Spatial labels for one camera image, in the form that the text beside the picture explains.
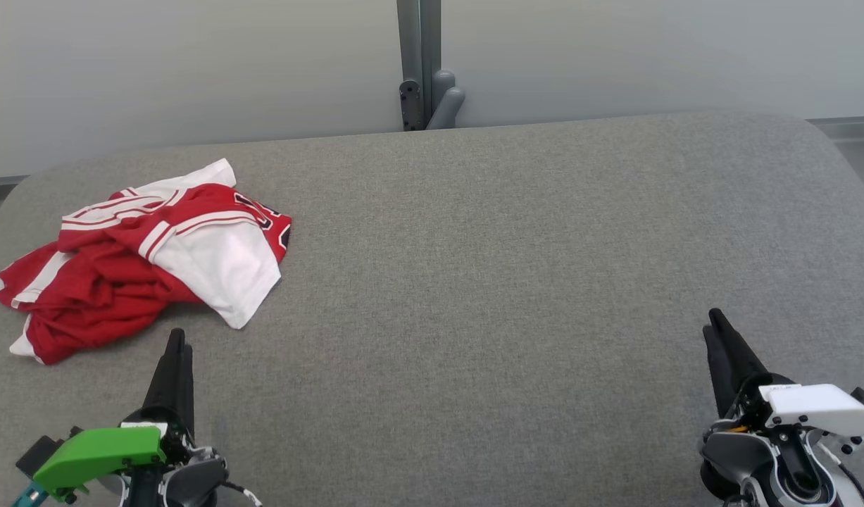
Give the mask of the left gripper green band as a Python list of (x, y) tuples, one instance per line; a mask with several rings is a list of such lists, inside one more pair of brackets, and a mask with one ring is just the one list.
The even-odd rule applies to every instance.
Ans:
[(143, 408), (115, 427), (81, 430), (57, 443), (35, 470), (35, 482), (61, 503), (107, 475), (174, 468), (196, 434), (193, 350), (181, 328), (171, 330)]

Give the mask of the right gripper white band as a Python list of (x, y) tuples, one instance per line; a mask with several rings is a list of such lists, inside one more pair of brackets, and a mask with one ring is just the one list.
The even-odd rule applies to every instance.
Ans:
[(802, 384), (769, 373), (720, 308), (703, 327), (706, 360), (722, 430), (782, 446), (812, 447), (833, 437), (843, 453), (864, 447), (864, 391)]

